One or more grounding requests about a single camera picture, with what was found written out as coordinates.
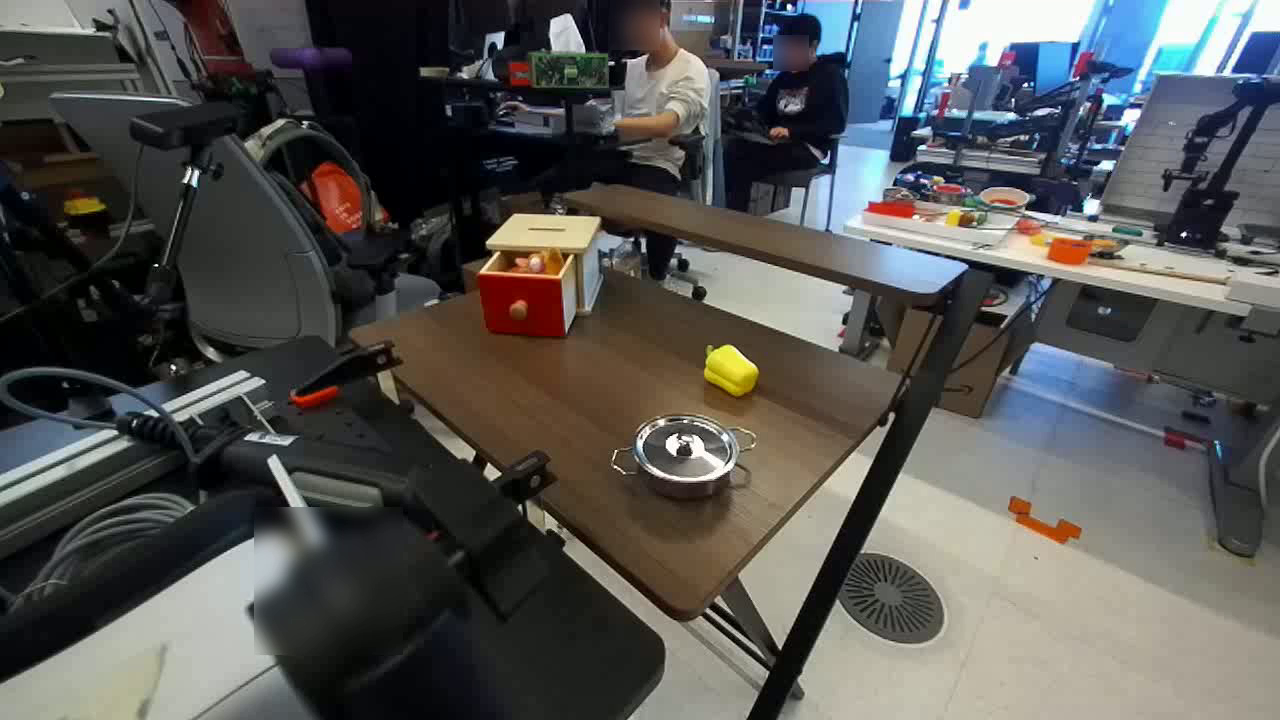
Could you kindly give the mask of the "black robot arm in background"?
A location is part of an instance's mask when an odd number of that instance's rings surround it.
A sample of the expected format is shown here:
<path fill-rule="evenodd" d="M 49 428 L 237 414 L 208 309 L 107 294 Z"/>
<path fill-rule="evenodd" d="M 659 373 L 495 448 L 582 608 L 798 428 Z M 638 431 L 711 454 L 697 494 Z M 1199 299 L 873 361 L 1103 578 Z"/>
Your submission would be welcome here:
<path fill-rule="evenodd" d="M 1247 77 L 1230 85 L 1230 101 L 1224 108 L 1203 113 L 1190 125 L 1179 165 L 1161 174 L 1161 187 L 1183 181 L 1172 215 L 1157 224 L 1161 245 L 1214 247 L 1224 238 L 1224 221 L 1236 207 L 1229 181 L 1271 104 L 1280 104 L 1280 85 Z M 1220 134 L 1230 134 L 1230 145 L 1214 166 L 1203 172 L 1203 157 Z"/>

